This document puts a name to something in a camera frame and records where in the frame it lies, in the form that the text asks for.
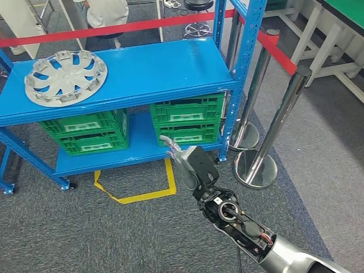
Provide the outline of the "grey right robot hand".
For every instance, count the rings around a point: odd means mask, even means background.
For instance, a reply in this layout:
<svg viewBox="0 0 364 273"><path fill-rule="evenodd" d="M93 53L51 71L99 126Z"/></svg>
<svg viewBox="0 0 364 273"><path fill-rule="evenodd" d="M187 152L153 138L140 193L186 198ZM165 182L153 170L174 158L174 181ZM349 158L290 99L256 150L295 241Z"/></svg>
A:
<svg viewBox="0 0 364 273"><path fill-rule="evenodd" d="M196 172L187 161L187 150L182 150L177 143L168 136L160 135L159 139L169 148L165 153L174 159L184 185L190 191L195 190L197 187L197 179Z"/></svg>

